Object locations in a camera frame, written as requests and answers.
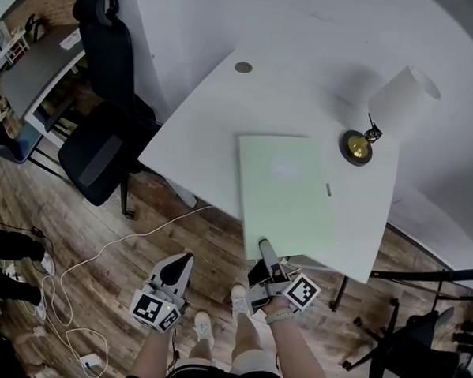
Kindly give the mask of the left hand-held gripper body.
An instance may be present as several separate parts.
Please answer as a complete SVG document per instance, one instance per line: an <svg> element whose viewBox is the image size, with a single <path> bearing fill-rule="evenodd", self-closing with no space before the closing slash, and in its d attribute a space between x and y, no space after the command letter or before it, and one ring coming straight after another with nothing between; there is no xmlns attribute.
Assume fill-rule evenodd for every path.
<svg viewBox="0 0 473 378"><path fill-rule="evenodd" d="M188 285L188 279L169 285L154 276L142 289L134 292L129 313L140 324L165 333L179 321L188 307L184 296Z"/></svg>

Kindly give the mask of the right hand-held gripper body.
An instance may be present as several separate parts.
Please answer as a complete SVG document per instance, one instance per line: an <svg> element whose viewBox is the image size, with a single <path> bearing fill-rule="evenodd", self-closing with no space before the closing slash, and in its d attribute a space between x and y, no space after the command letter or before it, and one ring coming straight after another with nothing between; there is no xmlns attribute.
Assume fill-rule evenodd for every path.
<svg viewBox="0 0 473 378"><path fill-rule="evenodd" d="M251 314L266 306L275 297L284 297L289 302L289 310L293 313L303 312L321 292L321 289L300 273L295 279L287 275L277 275L254 284L246 293L246 300Z"/></svg>

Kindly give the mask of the person's right hand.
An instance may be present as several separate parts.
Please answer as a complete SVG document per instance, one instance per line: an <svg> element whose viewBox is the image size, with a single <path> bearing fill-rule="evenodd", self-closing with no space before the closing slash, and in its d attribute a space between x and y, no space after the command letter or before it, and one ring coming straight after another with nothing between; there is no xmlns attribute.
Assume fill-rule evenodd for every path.
<svg viewBox="0 0 473 378"><path fill-rule="evenodd" d="M262 310L266 316L273 313L282 312L290 308L290 302L284 296L273 297L271 301L263 306Z"/></svg>

